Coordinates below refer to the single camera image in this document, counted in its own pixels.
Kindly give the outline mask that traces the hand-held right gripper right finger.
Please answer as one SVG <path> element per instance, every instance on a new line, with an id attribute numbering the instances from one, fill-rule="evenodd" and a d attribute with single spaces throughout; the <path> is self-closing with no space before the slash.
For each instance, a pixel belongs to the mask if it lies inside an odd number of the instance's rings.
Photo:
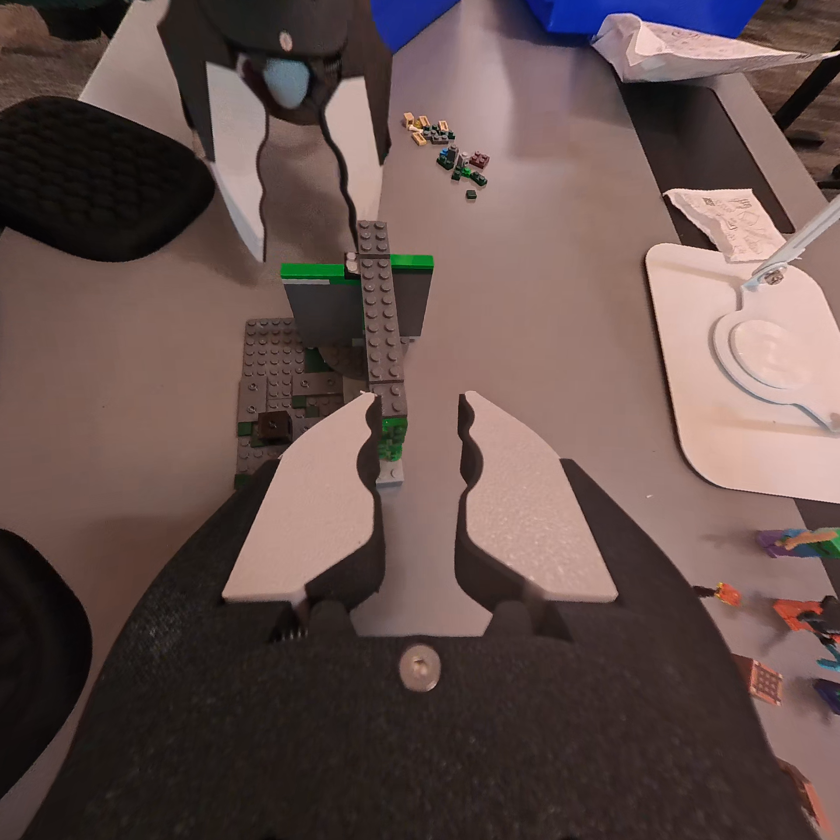
<path id="1" fill-rule="evenodd" d="M 458 435 L 461 589 L 484 607 L 614 602 L 616 585 L 552 447 L 478 392 L 458 398 Z"/>

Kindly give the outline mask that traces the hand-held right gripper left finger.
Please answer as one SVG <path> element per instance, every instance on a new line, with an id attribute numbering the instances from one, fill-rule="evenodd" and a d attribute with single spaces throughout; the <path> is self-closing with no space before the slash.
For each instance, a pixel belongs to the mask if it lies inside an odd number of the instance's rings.
<path id="1" fill-rule="evenodd" d="M 382 586 L 385 535 L 381 400 L 364 392 L 280 458 L 223 590 L 226 602 L 336 601 L 348 610 Z"/>

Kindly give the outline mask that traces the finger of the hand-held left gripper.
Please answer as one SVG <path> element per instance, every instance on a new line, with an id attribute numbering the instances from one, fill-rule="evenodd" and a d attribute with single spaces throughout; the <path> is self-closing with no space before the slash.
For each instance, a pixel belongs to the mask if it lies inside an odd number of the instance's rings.
<path id="1" fill-rule="evenodd" d="M 209 168 L 228 215 L 251 255 L 266 261 L 265 188 L 259 156 L 266 143 L 268 116 L 262 101 L 235 69 L 206 63 L 213 137 Z"/>
<path id="2" fill-rule="evenodd" d="M 377 150 L 363 77 L 342 79 L 320 113 L 322 135 L 339 166 L 349 226 L 379 217 L 383 163 Z"/>

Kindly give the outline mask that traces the long grey toy brick strip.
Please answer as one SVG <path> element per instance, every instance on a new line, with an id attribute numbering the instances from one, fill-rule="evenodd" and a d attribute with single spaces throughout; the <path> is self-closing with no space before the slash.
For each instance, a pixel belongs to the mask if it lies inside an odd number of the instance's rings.
<path id="1" fill-rule="evenodd" d="M 396 310 L 396 291 L 386 224 L 359 220 L 357 256 L 363 306 L 367 381 L 381 401 L 378 454 L 381 487 L 403 483 L 403 444 L 407 432 L 407 399 L 403 344 Z"/>

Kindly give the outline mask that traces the black desk leg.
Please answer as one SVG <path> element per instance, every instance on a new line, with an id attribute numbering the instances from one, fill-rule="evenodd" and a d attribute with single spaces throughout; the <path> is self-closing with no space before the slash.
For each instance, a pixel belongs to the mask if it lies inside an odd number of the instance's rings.
<path id="1" fill-rule="evenodd" d="M 818 149 L 823 145 L 824 139 L 819 133 L 804 130 L 792 132 L 791 126 L 837 77 L 839 43 L 835 44 L 832 53 L 831 57 L 820 62 L 773 115 L 773 120 L 783 132 L 784 137 L 791 146 L 797 149 Z"/>

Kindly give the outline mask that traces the pile of small toy bricks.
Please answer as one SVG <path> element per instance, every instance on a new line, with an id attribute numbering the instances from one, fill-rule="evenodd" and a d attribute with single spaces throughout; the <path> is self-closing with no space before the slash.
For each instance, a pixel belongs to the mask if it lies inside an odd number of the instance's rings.
<path id="1" fill-rule="evenodd" d="M 465 188 L 465 201 L 477 203 L 487 188 L 490 156 L 483 150 L 469 150 L 458 144 L 458 134 L 446 119 L 433 120 L 426 114 L 404 112 L 401 125 L 418 148 L 435 150 L 434 162 L 450 182 Z"/>

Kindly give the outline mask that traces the blue plastic bin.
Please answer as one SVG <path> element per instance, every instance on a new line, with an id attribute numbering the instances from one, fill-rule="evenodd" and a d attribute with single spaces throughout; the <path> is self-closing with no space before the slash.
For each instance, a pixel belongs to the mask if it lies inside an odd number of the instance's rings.
<path id="1" fill-rule="evenodd" d="M 527 1 L 547 32 L 585 36 L 595 35 L 610 14 L 633 14 L 649 23 L 734 38 L 761 5 L 761 1 Z"/>
<path id="2" fill-rule="evenodd" d="M 395 54 L 459 1 L 371 1 L 383 42 Z"/>

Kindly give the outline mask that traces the grey green toy brick build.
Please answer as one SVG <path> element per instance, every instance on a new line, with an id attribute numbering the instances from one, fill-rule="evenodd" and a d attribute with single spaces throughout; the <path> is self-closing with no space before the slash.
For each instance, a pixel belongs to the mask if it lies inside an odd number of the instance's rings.
<path id="1" fill-rule="evenodd" d="M 434 275 L 430 255 L 391 255 L 406 357 L 422 335 Z M 290 317 L 252 318 L 245 327 L 238 387 L 234 488 L 321 420 L 369 391 L 357 254 L 342 264 L 280 268 Z"/>

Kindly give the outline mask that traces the white lamp base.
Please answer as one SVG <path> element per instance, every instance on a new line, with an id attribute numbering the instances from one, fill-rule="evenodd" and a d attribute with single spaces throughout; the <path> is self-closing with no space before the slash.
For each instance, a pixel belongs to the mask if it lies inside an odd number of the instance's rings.
<path id="1" fill-rule="evenodd" d="M 690 466 L 732 490 L 838 503 L 838 326 L 791 267 L 752 286 L 752 264 L 659 244 L 646 254 L 659 343 Z"/>

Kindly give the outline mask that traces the purple green toy figure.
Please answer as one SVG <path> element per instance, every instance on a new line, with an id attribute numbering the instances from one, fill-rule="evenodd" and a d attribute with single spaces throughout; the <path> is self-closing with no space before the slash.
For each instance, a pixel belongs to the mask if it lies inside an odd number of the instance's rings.
<path id="1" fill-rule="evenodd" d="M 757 544 L 771 558 L 839 559 L 838 528 L 762 530 Z"/>

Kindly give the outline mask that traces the brown square toy brick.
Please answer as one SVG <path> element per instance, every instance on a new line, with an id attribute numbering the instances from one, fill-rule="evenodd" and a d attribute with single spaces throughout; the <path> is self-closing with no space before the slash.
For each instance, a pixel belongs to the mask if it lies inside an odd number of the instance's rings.
<path id="1" fill-rule="evenodd" d="M 775 707 L 782 704 L 784 678 L 780 672 L 756 658 L 740 654 L 732 654 L 731 658 L 752 698 Z"/>

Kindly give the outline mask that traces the orange dark toy figure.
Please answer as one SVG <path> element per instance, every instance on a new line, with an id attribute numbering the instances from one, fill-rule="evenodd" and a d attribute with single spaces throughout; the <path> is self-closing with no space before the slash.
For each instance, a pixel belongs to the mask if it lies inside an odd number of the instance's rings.
<path id="1" fill-rule="evenodd" d="M 819 602 L 776 600 L 773 609 L 793 631 L 809 631 L 825 646 L 839 645 L 839 601 L 827 595 Z"/>

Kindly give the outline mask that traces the white instruction sheet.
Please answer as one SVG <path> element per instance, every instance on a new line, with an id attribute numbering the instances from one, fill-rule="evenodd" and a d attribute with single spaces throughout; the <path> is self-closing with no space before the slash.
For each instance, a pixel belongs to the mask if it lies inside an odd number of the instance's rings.
<path id="1" fill-rule="evenodd" d="M 736 38 L 654 24 L 634 14 L 610 14 L 591 46 L 623 82 L 683 81 L 820 62 L 838 51 L 809 54 L 753 45 Z"/>

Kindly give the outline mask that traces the small crumpled printed paper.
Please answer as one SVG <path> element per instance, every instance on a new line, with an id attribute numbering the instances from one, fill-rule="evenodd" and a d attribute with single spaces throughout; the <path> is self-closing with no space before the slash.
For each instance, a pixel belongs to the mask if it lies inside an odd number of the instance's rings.
<path id="1" fill-rule="evenodd" d="M 663 196 L 709 238 L 729 263 L 762 263 L 786 244 L 751 189 L 673 188 Z"/>

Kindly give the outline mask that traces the brown orange toy brick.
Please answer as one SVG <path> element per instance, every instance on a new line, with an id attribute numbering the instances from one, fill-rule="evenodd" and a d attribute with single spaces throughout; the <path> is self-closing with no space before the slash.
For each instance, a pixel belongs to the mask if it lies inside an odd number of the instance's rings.
<path id="1" fill-rule="evenodd" d="M 821 833 L 831 834 L 832 825 L 813 783 L 792 763 L 778 757 L 775 760 L 782 773 L 792 783 L 797 801 L 810 824 Z"/>

